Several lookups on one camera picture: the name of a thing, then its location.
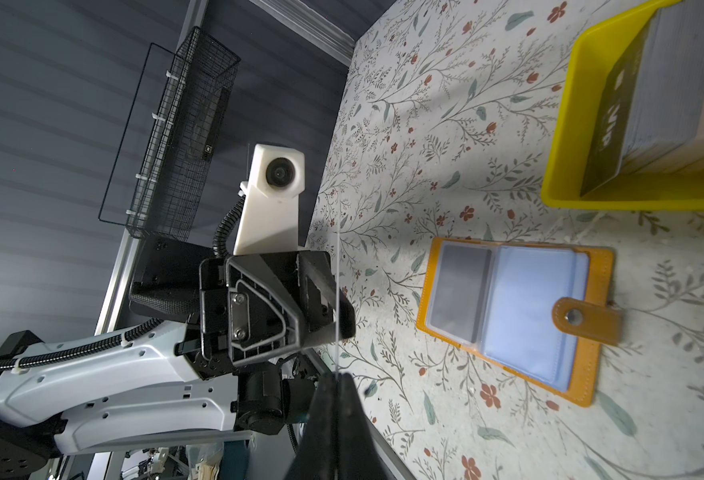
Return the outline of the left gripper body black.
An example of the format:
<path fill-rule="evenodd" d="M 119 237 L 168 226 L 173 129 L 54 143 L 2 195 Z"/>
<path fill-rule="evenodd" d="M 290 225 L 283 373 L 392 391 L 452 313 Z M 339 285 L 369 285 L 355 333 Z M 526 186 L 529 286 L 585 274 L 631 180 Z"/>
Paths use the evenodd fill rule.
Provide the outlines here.
<path fill-rule="evenodd" d="M 148 318 L 135 339 L 149 339 L 169 327 L 177 338 L 167 348 L 207 381 L 232 376 L 240 384 L 250 372 L 230 358 L 229 294 L 225 260 L 211 248 L 152 235 L 138 252 L 130 281 L 129 306 Z"/>

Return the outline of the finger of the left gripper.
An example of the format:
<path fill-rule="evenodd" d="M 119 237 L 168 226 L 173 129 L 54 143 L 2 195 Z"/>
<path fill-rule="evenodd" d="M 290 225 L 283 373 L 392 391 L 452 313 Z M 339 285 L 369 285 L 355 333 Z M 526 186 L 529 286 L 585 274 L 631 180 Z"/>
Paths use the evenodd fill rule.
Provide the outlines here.
<path fill-rule="evenodd" d="M 226 264 L 229 355 L 235 366 L 301 349 L 304 313 L 298 302 L 298 255 L 232 256 Z"/>
<path fill-rule="evenodd" d="M 305 342 L 336 342 L 356 334 L 355 309 L 346 295 L 336 292 L 336 280 L 327 252 L 304 250 L 298 253 L 300 306 L 305 318 Z"/>

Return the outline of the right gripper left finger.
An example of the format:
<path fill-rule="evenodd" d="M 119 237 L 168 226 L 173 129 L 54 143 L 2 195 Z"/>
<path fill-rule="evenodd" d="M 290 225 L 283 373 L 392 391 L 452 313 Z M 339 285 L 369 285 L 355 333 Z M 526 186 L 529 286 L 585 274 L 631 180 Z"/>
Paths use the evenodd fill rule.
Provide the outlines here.
<path fill-rule="evenodd" d="M 338 470 L 339 376 L 324 375 L 313 397 L 303 439 L 285 480 L 333 480 Z"/>

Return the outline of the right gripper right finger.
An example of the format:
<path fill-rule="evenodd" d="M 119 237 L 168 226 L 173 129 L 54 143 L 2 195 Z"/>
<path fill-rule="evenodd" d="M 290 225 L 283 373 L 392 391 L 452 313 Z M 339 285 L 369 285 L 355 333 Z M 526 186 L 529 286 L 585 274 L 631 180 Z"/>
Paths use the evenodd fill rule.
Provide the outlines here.
<path fill-rule="evenodd" d="M 385 480 L 387 470 L 378 455 L 360 395 L 350 374 L 338 377 L 338 478 Z"/>

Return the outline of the black credit card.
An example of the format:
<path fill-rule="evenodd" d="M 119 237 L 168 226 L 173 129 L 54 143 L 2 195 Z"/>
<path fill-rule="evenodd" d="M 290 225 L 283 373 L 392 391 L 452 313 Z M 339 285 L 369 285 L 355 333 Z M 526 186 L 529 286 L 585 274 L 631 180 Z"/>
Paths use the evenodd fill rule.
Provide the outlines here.
<path fill-rule="evenodd" d="M 426 324 L 462 345 L 471 345 L 484 321 L 498 247 L 444 242 L 430 294 Z"/>

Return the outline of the yellow leather card holder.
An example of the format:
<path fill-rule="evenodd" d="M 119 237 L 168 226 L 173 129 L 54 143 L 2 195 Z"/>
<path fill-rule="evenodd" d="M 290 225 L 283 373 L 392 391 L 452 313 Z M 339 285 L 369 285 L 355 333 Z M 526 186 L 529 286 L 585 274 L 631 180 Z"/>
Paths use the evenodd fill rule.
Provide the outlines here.
<path fill-rule="evenodd" d="M 462 345 L 426 324 L 444 242 L 498 247 L 478 339 Z M 610 307 L 615 253 L 608 248 L 436 238 L 430 248 L 419 330 L 571 403 L 592 404 L 603 346 L 619 344 L 623 315 Z"/>

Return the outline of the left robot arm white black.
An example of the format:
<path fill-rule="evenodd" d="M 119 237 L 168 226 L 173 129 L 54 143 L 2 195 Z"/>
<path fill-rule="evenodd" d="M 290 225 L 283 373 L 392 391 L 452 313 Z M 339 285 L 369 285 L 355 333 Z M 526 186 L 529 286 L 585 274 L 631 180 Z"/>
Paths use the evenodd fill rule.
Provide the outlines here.
<path fill-rule="evenodd" d="M 153 236 L 130 285 L 134 327 L 65 343 L 30 331 L 0 348 L 0 479 L 50 460 L 141 443 L 278 434 L 302 423 L 314 372 L 286 377 L 305 349 L 355 335 L 330 256 L 229 258 Z"/>

